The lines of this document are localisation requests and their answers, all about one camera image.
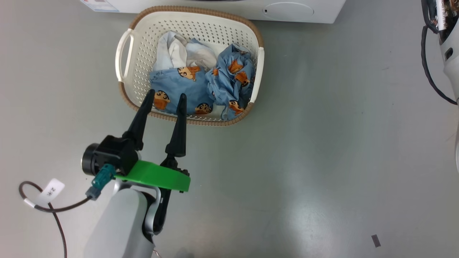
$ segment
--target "clothing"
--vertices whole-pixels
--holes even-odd
[[[215,53],[196,39],[186,42],[180,34],[169,31],[158,40],[156,62],[152,71],[179,67],[204,67],[205,71],[217,62]]]
[[[217,59],[210,48],[196,39],[186,42],[180,34],[169,31],[158,41],[156,59],[150,73],[156,109],[176,114],[180,95],[185,93],[187,114],[206,115],[212,111],[205,72],[215,66]]]
[[[175,114],[182,93],[187,96],[187,114],[206,115],[212,111],[213,100],[206,92],[203,67],[182,67],[150,73],[155,91],[153,106],[162,112]]]
[[[232,120],[244,112],[252,95],[255,68],[250,52],[231,44],[217,58],[217,65],[206,73],[207,93],[216,105],[225,106],[222,120]]]

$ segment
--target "wicker rim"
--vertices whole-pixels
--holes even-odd
[[[155,7],[150,7],[145,10],[143,10],[141,13],[139,13],[136,18],[132,21],[131,25],[129,26],[130,29],[135,29],[135,26],[139,23],[139,21],[154,12],[157,11],[178,11],[178,12],[192,12],[192,13],[199,13],[199,14],[205,14],[205,15],[212,15],[212,16],[217,16],[217,17],[222,17],[230,20],[234,20],[240,23],[243,23],[247,25],[254,33],[255,36],[257,37],[258,40],[258,46],[263,47],[263,38],[261,36],[260,31],[257,29],[257,27],[249,20],[242,18],[240,16],[226,13],[226,12],[221,12],[221,11],[214,11],[214,10],[209,10],[209,9],[203,9],[203,8],[196,8],[196,7],[186,7],[186,6],[155,6]],[[126,89],[124,87],[123,82],[118,82],[119,86],[119,91],[121,93],[121,97],[123,98],[124,102],[128,104],[129,107],[134,109],[135,111],[139,110],[139,106],[134,104],[128,97],[128,94],[126,93]],[[203,120],[195,120],[195,119],[187,119],[187,124],[196,124],[196,125],[208,125],[208,126],[228,126],[235,124],[239,121],[241,121],[252,109],[253,107],[253,102],[249,102],[247,107],[245,108],[244,112],[242,112],[241,115],[238,117],[229,120],[229,121],[203,121]],[[177,117],[171,116],[171,115],[166,115],[166,114],[161,114],[157,113],[154,111],[151,111],[149,113],[150,116],[156,117],[156,118],[161,118],[165,119],[168,121],[176,121]]]

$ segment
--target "gray floor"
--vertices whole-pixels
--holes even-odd
[[[56,177],[67,184],[56,207],[84,197],[83,150],[134,116],[113,65],[134,15],[77,0],[1,5],[0,248],[62,257],[53,217],[27,207],[17,186]],[[458,112],[425,79],[420,2],[348,0],[332,25],[255,24],[266,44],[256,105],[235,126],[188,127],[179,164],[192,183],[172,195],[156,237],[162,256],[458,257]],[[432,34],[427,52],[452,96]],[[144,159],[165,157],[173,126],[148,120]],[[70,258],[82,256],[109,197],[60,215]]]

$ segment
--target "white appliance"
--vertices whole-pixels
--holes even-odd
[[[81,0],[94,11],[140,13],[152,6],[189,6],[250,20],[333,23],[346,0]]]

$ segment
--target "cable label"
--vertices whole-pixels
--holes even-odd
[[[35,199],[35,204],[41,207],[46,207],[49,202],[56,198],[56,196],[64,189],[64,187],[65,184],[61,181],[55,178],[51,179],[46,188],[43,189],[43,192],[41,192]]]

